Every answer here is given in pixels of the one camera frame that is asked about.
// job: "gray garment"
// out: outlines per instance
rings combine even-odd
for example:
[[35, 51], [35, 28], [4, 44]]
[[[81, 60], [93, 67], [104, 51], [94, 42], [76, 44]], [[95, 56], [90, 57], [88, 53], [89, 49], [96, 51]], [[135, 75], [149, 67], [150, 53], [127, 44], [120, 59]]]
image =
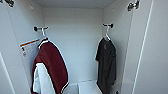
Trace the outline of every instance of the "gray garment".
[[110, 94], [116, 80], [116, 49], [112, 41], [100, 41], [96, 60], [99, 62], [97, 85], [103, 94]]

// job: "white closet wall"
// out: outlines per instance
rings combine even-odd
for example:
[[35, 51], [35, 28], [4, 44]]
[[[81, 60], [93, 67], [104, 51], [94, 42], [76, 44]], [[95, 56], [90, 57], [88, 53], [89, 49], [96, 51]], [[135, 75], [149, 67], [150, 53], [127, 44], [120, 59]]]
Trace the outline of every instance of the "white closet wall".
[[49, 26], [47, 36], [65, 61], [70, 85], [80, 87], [81, 82], [95, 82], [98, 68], [95, 56], [102, 38], [103, 10], [43, 8], [43, 13], [45, 26]]

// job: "hanger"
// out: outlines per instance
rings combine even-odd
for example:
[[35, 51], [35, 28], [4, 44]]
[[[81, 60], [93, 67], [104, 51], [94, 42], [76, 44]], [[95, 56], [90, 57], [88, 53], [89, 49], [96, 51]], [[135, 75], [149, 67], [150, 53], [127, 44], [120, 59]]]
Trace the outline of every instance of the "hanger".
[[111, 40], [110, 37], [108, 36], [108, 31], [109, 31], [109, 26], [107, 26], [106, 36], [104, 37], [106, 41]]
[[43, 27], [43, 28], [37, 28], [36, 26], [34, 27], [34, 30], [37, 32], [38, 30], [41, 30], [44, 36], [44, 39], [40, 42], [40, 44], [38, 45], [38, 48], [40, 49], [41, 45], [43, 45], [44, 43], [48, 42], [48, 38], [45, 35], [45, 30], [48, 29], [48, 27]]
[[43, 39], [43, 40], [41, 41], [41, 43], [38, 45], [38, 48], [40, 49], [41, 45], [43, 45], [44, 43], [47, 43], [47, 42], [48, 42], [48, 38]]

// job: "wardrobe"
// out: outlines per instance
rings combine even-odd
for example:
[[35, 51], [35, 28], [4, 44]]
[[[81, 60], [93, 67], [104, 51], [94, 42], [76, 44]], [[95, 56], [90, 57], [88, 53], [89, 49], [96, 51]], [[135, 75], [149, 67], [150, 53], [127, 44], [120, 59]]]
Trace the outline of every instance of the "wardrobe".
[[114, 25], [108, 31], [117, 52], [111, 94], [167, 94], [167, 0], [109, 0], [106, 6], [87, 8], [48, 6], [50, 0], [12, 0], [13, 6], [6, 1], [0, 0], [1, 94], [31, 94], [32, 65], [44, 39], [35, 26], [49, 27], [45, 35], [65, 61], [69, 85], [63, 94], [101, 94], [95, 57], [107, 32], [103, 24]]

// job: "wall hook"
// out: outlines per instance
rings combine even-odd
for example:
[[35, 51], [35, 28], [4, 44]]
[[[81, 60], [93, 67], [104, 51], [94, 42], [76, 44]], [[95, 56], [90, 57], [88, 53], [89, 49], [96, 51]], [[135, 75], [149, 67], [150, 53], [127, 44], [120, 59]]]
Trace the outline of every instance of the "wall hook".
[[110, 26], [111, 28], [113, 28], [113, 24], [103, 24], [103, 26]]

